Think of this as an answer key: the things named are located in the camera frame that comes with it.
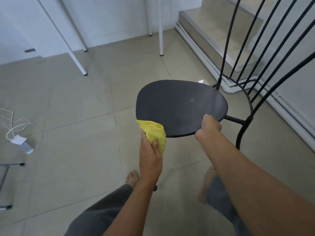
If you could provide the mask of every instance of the chair seat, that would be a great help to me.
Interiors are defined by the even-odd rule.
[[[227,101],[215,88],[183,80],[159,80],[144,86],[137,97],[136,118],[163,125],[167,138],[195,134],[205,114],[222,121]]]

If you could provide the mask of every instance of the yellow cloth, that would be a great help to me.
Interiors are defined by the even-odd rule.
[[[139,127],[146,133],[147,139],[151,145],[154,139],[158,139],[158,149],[163,155],[166,138],[164,127],[161,124],[152,121],[136,120],[136,122],[139,123]]]

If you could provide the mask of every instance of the pant leg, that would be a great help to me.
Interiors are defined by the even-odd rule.
[[[215,176],[206,191],[207,203],[219,211],[232,224],[236,236],[250,236],[244,222],[238,215],[219,176]]]
[[[72,221],[65,236],[102,236],[132,191],[130,185],[124,184],[96,202]]]

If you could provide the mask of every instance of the foot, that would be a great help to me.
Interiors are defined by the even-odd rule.
[[[138,183],[139,176],[136,170],[131,171],[127,178],[126,184],[131,185],[132,188],[135,188],[136,184]]]
[[[212,183],[213,178],[218,175],[217,171],[215,170],[215,168],[213,166],[211,166],[207,173],[206,176],[204,178],[204,182],[203,182],[203,186],[201,187],[199,193],[198,193],[198,199],[201,203],[206,204],[206,191],[208,189],[208,187],[210,186],[210,184]]]

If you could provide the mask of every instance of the chair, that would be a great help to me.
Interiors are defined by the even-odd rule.
[[[297,71],[299,71],[302,67],[304,67],[306,64],[308,64],[310,61],[312,61],[315,58],[315,52],[313,52],[311,55],[309,55],[307,58],[305,58],[301,63],[299,63],[297,66],[292,68],[286,75],[284,75],[279,81],[277,81],[270,89],[266,89],[266,85],[270,82],[272,77],[277,73],[277,71],[280,69],[280,67],[283,65],[283,63],[286,61],[286,59],[290,56],[290,54],[294,51],[294,49],[298,46],[298,44],[303,40],[303,38],[308,34],[308,32],[313,28],[315,25],[315,20],[305,29],[305,31],[301,34],[301,36],[297,39],[297,41],[293,44],[293,46],[290,48],[290,50],[286,53],[284,58],[280,61],[280,63],[277,65],[277,67],[274,69],[274,71],[271,73],[271,75],[266,79],[264,83],[262,83],[261,88],[258,89],[257,93],[254,95],[254,97],[250,97],[249,94],[253,91],[254,87],[259,83],[262,75],[265,73],[267,68],[270,66],[271,62],[274,60],[276,55],[279,53],[283,45],[286,43],[287,39],[290,37],[290,35],[293,33],[293,31],[296,29],[296,27],[299,25],[301,20],[304,18],[304,16],[309,12],[311,7],[314,5],[315,0],[312,0],[309,5],[306,7],[306,9],[303,11],[301,16],[297,19],[297,21],[294,23],[290,31],[287,33],[283,41],[280,43],[279,47],[276,49],[273,56],[270,58],[266,66],[263,68],[262,72],[256,78],[253,80],[251,78],[252,74],[254,73],[255,69],[257,68],[259,62],[261,61],[262,57],[267,51],[267,48],[269,47],[270,43],[274,39],[276,33],[278,32],[279,28],[281,27],[282,23],[286,19],[287,15],[295,5],[297,0],[293,0],[289,8],[287,9],[286,13],[282,17],[281,21],[279,22],[278,26],[276,27],[273,35],[270,38],[270,41],[266,44],[265,49],[262,51],[262,54],[258,58],[257,63],[255,64],[251,74],[246,79],[245,82],[239,83],[239,80],[241,78],[241,75],[243,74],[246,65],[248,64],[251,56],[254,53],[255,48],[258,45],[258,42],[260,38],[262,37],[264,30],[266,29],[268,23],[270,22],[270,19],[276,9],[278,8],[281,0],[278,0],[276,4],[274,5],[273,10],[270,13],[270,16],[266,20],[262,31],[260,32],[256,43],[253,46],[253,49],[251,50],[251,53],[244,65],[244,68],[239,75],[237,80],[232,79],[232,74],[235,69],[235,66],[242,54],[242,51],[245,47],[246,41],[249,38],[251,29],[254,25],[254,22],[256,21],[256,18],[259,15],[259,12],[265,2],[265,0],[262,0],[262,3],[260,7],[257,10],[257,13],[255,15],[255,18],[248,30],[248,33],[246,35],[246,38],[244,40],[244,43],[242,45],[241,51],[239,52],[238,58],[235,62],[234,69],[232,70],[230,76],[227,76],[223,73],[225,60],[226,60],[226,53],[227,48],[229,44],[229,39],[234,23],[234,19],[238,10],[238,6],[241,2],[241,0],[238,0],[234,9],[234,13],[232,16],[232,20],[230,23],[229,32],[227,35],[226,40],[226,46],[223,56],[223,62],[220,72],[220,77],[218,79],[218,83],[214,86],[208,86],[202,83],[196,83],[196,82],[190,82],[190,81],[182,81],[182,80],[160,80],[156,82],[152,82],[146,86],[144,86],[137,97],[137,103],[136,103],[136,118],[139,120],[149,120],[154,121],[157,123],[160,123],[164,126],[166,137],[168,138],[177,138],[177,137],[183,137],[194,134],[197,130],[201,128],[201,122],[203,119],[203,116],[205,114],[212,115],[217,121],[221,121],[223,119],[227,119],[236,123],[239,123],[242,125],[241,130],[238,133],[237,140],[236,140],[236,147],[240,149],[240,144],[242,140],[242,136],[245,133],[246,129],[249,127],[250,123],[252,122],[254,115],[258,111],[258,109],[261,107],[261,105],[266,101],[266,99],[282,84],[284,83],[289,77],[291,77],[293,74],[295,74]],[[230,81],[234,82],[235,85],[240,87],[240,89],[244,92],[248,99],[249,108],[250,108],[250,115],[247,117],[247,119],[238,119],[232,116],[228,116],[227,110],[228,110],[228,103],[223,97],[223,95],[219,92],[220,85],[222,82],[222,78],[227,78]],[[248,91],[246,91],[246,85],[249,82],[254,82],[252,87]],[[253,107],[254,100],[257,99],[258,95],[265,91],[266,93],[263,95],[262,99],[257,103],[255,107]]]

